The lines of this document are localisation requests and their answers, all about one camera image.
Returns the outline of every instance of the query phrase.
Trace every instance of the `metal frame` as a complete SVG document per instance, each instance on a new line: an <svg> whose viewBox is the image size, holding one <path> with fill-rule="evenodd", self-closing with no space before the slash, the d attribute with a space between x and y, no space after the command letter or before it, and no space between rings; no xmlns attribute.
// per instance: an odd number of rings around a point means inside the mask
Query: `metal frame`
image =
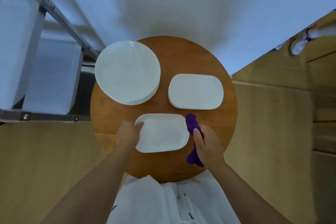
<svg viewBox="0 0 336 224"><path fill-rule="evenodd" d="M91 45L82 37L82 35L75 29L75 27L69 22L67 18L62 14L62 12L56 7L56 5L51 0L36 0L40 4L40 12L48 12L60 25L63 27L85 50L94 60L97 60L98 54L95 50L91 48ZM70 114L49 114L49 113L32 113L23 112L20 110L4 110L0 108L0 119L5 122L15 122L15 121L32 121L32 120L42 120L42 121L90 121L89 116L79 116Z"/></svg>

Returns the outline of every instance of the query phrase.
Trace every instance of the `round wooden table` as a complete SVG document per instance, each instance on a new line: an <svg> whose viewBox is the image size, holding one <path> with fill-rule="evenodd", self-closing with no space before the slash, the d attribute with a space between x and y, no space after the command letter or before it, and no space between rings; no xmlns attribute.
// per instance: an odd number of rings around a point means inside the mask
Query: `round wooden table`
<svg viewBox="0 0 336 224"><path fill-rule="evenodd" d="M140 105L123 105L108 97L96 83L91 97L91 120L98 141L108 152L116 147L115 134L122 120L135 121L145 113L191 112L200 124L207 124L218 135L224 149L230 143L237 122L237 98L229 74L209 51L189 40L172 36L155 36L138 42L148 46L161 66L160 85L156 94ZM207 74L217 77L224 89L220 107L213 110L186 110L173 107L168 99L171 79L180 73ZM176 151L141 153L136 149L126 166L126 172L137 178L151 175L159 183L190 179L205 169L190 165L187 155L193 148L193 137L186 146Z"/></svg>

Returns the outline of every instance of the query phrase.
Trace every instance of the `right hand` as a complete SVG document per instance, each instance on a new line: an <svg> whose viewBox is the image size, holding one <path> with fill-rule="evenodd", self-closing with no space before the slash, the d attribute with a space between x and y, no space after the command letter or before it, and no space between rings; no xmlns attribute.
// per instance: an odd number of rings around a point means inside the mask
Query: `right hand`
<svg viewBox="0 0 336 224"><path fill-rule="evenodd" d="M204 139L197 128L194 129L194 141L199 159L210 171L225 165L223 146L216 133L207 125L200 124L199 127Z"/></svg>

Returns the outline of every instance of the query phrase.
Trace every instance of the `forearm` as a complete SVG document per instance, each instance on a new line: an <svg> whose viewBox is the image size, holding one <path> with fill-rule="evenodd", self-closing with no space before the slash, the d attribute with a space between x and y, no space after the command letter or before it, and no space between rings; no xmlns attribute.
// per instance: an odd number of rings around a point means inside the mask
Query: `forearm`
<svg viewBox="0 0 336 224"><path fill-rule="evenodd" d="M210 171L225 192L241 224L291 223L227 164L224 163Z"/></svg>
<svg viewBox="0 0 336 224"><path fill-rule="evenodd" d="M41 222L106 223L132 150L118 148L81 179Z"/></svg>

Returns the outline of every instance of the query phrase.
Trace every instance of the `purple cloth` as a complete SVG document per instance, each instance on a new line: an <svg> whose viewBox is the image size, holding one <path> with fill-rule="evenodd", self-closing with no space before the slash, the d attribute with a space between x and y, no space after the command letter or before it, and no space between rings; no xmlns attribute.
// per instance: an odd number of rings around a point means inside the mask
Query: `purple cloth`
<svg viewBox="0 0 336 224"><path fill-rule="evenodd" d="M200 131L202 138L204 139L203 133L198 125L195 115L193 115L192 113L188 113L187 116L185 117L185 123L187 124L187 129L192 136L194 136L194 129L197 128ZM195 142L191 153L189 153L187 156L187 162L191 165L196 164L199 167L204 167L203 163L201 162L201 160L197 155Z"/></svg>

